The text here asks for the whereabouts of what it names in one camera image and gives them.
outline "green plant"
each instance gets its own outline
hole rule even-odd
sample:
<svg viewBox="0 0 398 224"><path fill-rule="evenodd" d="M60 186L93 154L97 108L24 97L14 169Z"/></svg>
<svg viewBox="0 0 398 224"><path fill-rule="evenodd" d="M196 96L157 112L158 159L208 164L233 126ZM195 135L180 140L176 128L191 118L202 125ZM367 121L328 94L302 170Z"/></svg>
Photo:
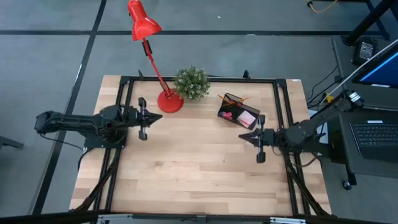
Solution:
<svg viewBox="0 0 398 224"><path fill-rule="evenodd" d="M206 72L194 66L177 70L174 85L175 91L185 99L200 100L209 94L210 83Z"/></svg>

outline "blue screen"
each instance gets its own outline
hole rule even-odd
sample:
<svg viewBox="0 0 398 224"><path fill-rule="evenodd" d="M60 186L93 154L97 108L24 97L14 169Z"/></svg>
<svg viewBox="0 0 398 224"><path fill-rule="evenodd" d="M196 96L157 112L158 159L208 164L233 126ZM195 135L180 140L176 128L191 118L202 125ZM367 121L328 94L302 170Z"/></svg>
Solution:
<svg viewBox="0 0 398 224"><path fill-rule="evenodd" d="M370 71L360 81L389 86L398 85L398 53L395 53L374 70Z"/></svg>

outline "pen holder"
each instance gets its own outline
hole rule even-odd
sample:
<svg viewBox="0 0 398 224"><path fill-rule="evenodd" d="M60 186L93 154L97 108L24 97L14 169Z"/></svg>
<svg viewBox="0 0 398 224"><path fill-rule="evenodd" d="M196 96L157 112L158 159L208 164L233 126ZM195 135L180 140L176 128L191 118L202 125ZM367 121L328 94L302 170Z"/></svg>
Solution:
<svg viewBox="0 0 398 224"><path fill-rule="evenodd" d="M218 116L242 127L252 130L260 115L260 111L242 103L242 98L225 93L221 107L218 110Z"/></svg>

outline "gray carpet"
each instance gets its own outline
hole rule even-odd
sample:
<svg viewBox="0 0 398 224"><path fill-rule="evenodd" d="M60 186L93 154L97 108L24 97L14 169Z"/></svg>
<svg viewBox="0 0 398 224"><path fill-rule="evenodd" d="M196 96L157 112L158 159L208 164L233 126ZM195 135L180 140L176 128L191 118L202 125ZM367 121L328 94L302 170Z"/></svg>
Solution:
<svg viewBox="0 0 398 224"><path fill-rule="evenodd" d="M126 2L108 0L99 30L131 30ZM148 15L165 30L352 30L369 12L365 4L355 2L338 2L322 14L315 14L299 0L142 2ZM314 2L317 9L328 4ZM94 0L3 0L0 30L91 30L99 6L100 1ZM381 19L396 38L397 21L391 12ZM149 40L164 75L173 75L176 69L189 65L223 77L240 77L247 69L252 77L299 78L307 97L312 86L336 66L332 37L155 35ZM64 111L87 41L87 35L0 35L0 135L25 144L20 151L10 147L0 151L2 217L31 211L52 145L33 130L35 116L46 110ZM352 50L341 47L339 54L351 55ZM341 71L349 72L348 67ZM97 36L73 112L92 114L103 75L137 75L138 69L144 75L154 75L141 43L133 42L129 35ZM333 76L315 93L331 82ZM65 140L83 144L76 133L68 133ZM68 210L80 155L76 148L63 147L45 213ZM346 178L344 167L326 160L323 171L335 215L391 223L398 220L394 212L398 210L394 201L398 180L358 175L358 186L348 192L340 185Z"/></svg>

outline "wooden tabletop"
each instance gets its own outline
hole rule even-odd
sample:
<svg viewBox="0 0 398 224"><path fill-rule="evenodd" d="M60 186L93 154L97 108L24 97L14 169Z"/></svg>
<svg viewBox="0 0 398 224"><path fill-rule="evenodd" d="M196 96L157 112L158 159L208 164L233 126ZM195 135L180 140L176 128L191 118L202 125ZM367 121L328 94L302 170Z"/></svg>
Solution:
<svg viewBox="0 0 398 224"><path fill-rule="evenodd" d="M113 105L120 76L104 76L95 113ZM308 119L300 80L287 80L294 121ZM172 114L157 106L159 82L134 82L131 104L143 96L147 109L164 117L147 129L148 140L138 139L138 127L129 129L122 150L111 210L126 213L177 213L214 215L292 215L283 158L265 147L266 162L256 163L257 149L238 138L250 130L217 117L218 95L249 97L245 104L266 116L266 128L278 127L274 92L266 83L211 83L201 101L185 100ZM280 100L287 117L283 94ZM79 206L98 181L104 149L82 160L70 208ZM313 156L301 154L302 163ZM320 163L303 168L305 183L320 205L330 212ZM104 208L107 186L100 208ZM298 207L302 201L296 187Z"/></svg>

